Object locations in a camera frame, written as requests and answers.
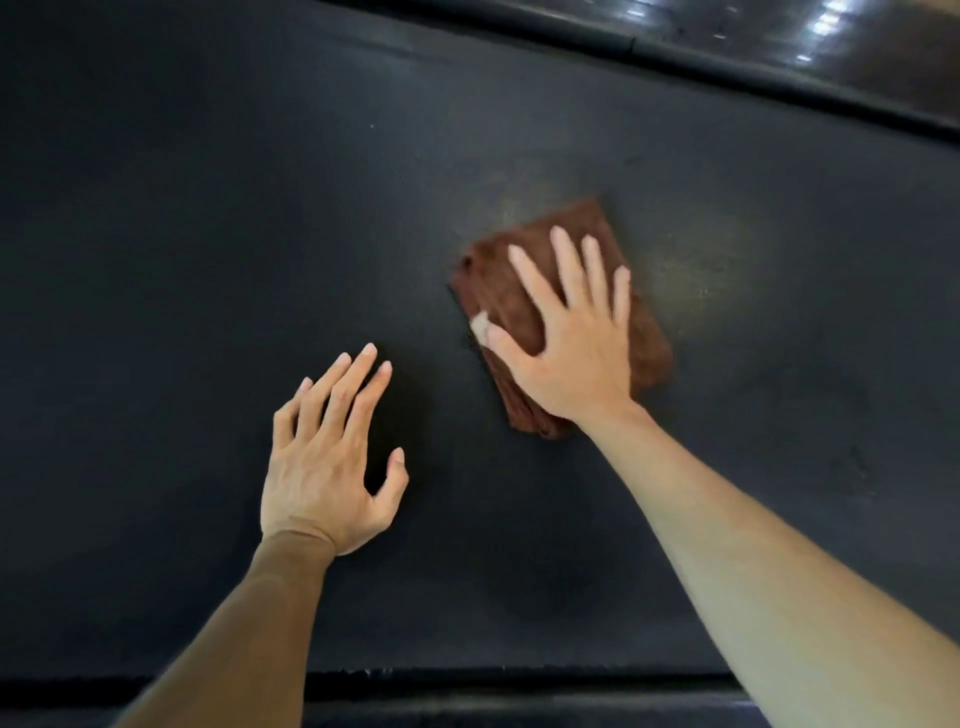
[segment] microfiber cloth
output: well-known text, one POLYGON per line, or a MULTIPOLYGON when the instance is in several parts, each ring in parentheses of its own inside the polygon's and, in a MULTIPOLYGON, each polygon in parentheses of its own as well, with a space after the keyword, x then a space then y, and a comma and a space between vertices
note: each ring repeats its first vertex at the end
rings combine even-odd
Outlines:
MULTIPOLYGON (((505 328, 523 350, 533 356, 545 347, 543 319, 530 300, 507 257, 511 245, 518 245, 537 264, 554 291, 564 300, 557 259, 550 244, 550 230, 564 228, 577 244, 578 253, 585 235, 600 244, 608 286, 613 291, 613 272, 626 260, 616 244, 603 209, 595 199, 582 200, 552 212, 539 220, 510 230, 496 232, 474 242, 460 259, 450 288, 469 320, 487 311, 490 321, 505 328)), ((523 432, 536 432, 555 440, 568 434, 569 421, 547 413, 516 385, 510 370, 496 354, 480 347, 487 367, 507 408, 510 425, 523 432)), ((673 352, 643 298, 631 290, 630 308, 631 395, 669 379, 673 352)))

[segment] brown cloth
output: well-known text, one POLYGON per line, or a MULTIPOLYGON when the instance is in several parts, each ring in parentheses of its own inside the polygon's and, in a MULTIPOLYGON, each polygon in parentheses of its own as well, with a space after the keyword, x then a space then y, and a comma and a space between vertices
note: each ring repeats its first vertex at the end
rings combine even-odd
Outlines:
MULTIPOLYGON (((478 240, 461 258, 450 279, 450 288, 469 320, 472 321, 481 311, 487 311, 490 321, 505 328, 531 355, 541 353, 545 346, 543 319, 517 277, 507 257, 507 249, 510 245, 523 248, 564 300, 557 260, 550 244, 550 229, 554 226, 560 226, 570 234, 578 252, 585 235, 591 234, 597 239, 612 294, 613 272, 626 265, 626 260, 617 247, 600 204, 594 199, 582 200, 527 225, 478 240)), ((480 351, 503 397, 511 426, 523 432, 538 432, 550 440, 563 437, 570 431, 569 421, 548 414, 523 394, 510 370, 496 354, 486 347, 481 347, 480 351)), ((631 291, 630 367, 633 397, 666 381, 673 369, 670 343, 635 288, 631 291)))

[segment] person's left hand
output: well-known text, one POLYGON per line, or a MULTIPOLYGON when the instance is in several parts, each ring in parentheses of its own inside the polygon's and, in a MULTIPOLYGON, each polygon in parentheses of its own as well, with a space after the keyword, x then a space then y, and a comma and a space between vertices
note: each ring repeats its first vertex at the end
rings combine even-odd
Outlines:
POLYGON ((350 357, 341 354, 316 384, 305 379, 277 410, 260 504, 264 539, 294 531, 329 541, 337 555, 343 555, 393 522, 409 480, 403 450, 391 453, 387 479, 375 497, 363 484, 373 409, 393 371, 385 361, 357 394, 375 359, 373 344, 352 365, 350 357))

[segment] brown towel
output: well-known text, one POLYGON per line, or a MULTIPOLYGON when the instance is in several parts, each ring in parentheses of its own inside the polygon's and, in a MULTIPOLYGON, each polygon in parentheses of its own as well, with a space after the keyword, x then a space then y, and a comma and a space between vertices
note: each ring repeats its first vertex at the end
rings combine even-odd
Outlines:
MULTIPOLYGON (((577 244, 591 234, 600 243, 610 290, 613 272, 626 265, 613 231, 596 200, 589 199, 541 217, 527 225, 496 232, 473 243, 461 258, 450 287, 469 320, 487 311, 492 323, 505 328, 524 351, 537 355, 545 346, 543 319, 507 257, 510 245, 518 245, 537 263, 553 289, 564 299, 557 260, 550 244, 550 229, 564 228, 577 244)), ((570 430, 570 422, 554 417, 520 390, 507 366, 486 347, 481 347, 493 381, 507 407, 511 426, 523 432, 538 432, 555 440, 570 430)), ((630 309, 631 394, 666 381, 673 369, 673 352, 646 303, 634 289, 630 309)))

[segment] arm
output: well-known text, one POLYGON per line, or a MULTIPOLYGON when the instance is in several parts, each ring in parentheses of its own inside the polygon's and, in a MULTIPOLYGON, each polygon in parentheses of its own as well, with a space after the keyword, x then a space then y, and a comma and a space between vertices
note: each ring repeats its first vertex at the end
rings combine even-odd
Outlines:
POLYGON ((397 449, 376 497, 364 488, 370 421, 391 376, 386 362, 357 394, 375 359, 372 345, 352 364, 341 355, 276 413, 250 570, 119 728, 300 726, 326 569, 390 525, 407 484, 397 449))
POLYGON ((947 726, 960 715, 960 649, 739 491, 630 400, 629 273, 613 305, 595 244, 586 271, 551 233, 567 305, 522 251, 512 261, 546 325, 524 353, 485 343, 547 411, 577 423, 623 478, 697 613, 772 724, 947 726))

